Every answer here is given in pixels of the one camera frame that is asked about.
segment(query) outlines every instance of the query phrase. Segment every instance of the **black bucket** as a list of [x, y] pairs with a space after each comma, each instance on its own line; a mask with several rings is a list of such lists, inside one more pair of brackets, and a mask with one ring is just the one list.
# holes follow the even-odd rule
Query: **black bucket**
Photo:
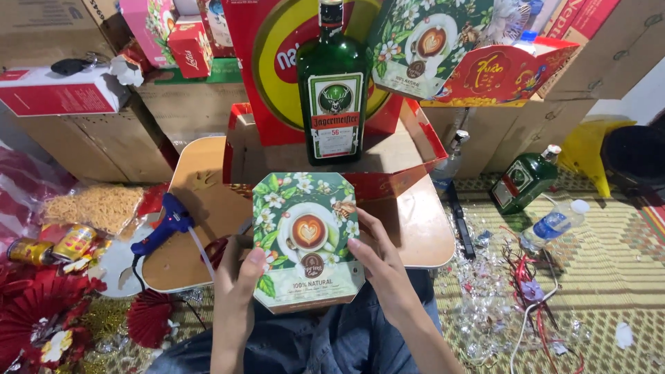
[[626, 126], [602, 142], [600, 159], [607, 181], [621, 190], [665, 184], [665, 132], [649, 126]]

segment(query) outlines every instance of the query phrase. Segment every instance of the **yellow circle graphic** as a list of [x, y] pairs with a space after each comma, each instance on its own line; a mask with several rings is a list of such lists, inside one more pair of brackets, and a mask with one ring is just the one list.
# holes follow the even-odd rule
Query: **yellow circle graphic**
[[[344, 4], [352, 3], [353, 10], [344, 34], [353, 39], [364, 41], [369, 33], [371, 22], [380, 8], [377, 0], [344, 0]], [[288, 83], [277, 76], [275, 72], [275, 58], [283, 44], [303, 23], [318, 17], [319, 2], [311, 0], [282, 0], [268, 14], [260, 26], [252, 53], [252, 73], [254, 83], [265, 106], [279, 120], [296, 130], [303, 129], [303, 112], [301, 110], [300, 95], [297, 83]], [[291, 56], [295, 50], [287, 53]], [[386, 91], [374, 87], [371, 77], [368, 91], [366, 118], [370, 118], [390, 96]]]

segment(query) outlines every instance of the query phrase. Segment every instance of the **octagonal coffee box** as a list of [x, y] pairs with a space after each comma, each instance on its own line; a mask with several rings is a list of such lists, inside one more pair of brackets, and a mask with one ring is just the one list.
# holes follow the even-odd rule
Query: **octagonal coffee box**
[[266, 256], [254, 298], [273, 313], [349, 303], [365, 281], [354, 188], [332, 172], [272, 173], [253, 189], [254, 245]]

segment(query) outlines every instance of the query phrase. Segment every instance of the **bee illustration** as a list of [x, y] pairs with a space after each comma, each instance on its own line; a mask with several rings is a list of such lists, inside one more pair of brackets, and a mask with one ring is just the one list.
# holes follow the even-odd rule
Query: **bee illustration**
[[348, 218], [351, 213], [356, 211], [356, 200], [351, 200], [352, 195], [348, 195], [342, 201], [335, 201], [331, 204], [332, 210], [338, 216]]
[[475, 43], [475, 41], [478, 40], [480, 31], [484, 26], [485, 25], [478, 25], [473, 27], [469, 21], [466, 21], [466, 24], [464, 27], [462, 27], [462, 31], [460, 33], [460, 44]]

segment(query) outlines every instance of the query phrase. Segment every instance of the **jeans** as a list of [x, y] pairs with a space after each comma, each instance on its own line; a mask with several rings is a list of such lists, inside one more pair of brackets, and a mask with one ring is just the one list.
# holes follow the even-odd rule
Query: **jeans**
[[[441, 331], [428, 271], [406, 272], [427, 314]], [[245, 373], [419, 372], [404, 338], [386, 321], [369, 282], [351, 303], [332, 306], [320, 321], [307, 312], [273, 315], [256, 301], [254, 308], [254, 330], [245, 348]], [[211, 350], [212, 329], [208, 329], [165, 351], [147, 373], [209, 373]]]

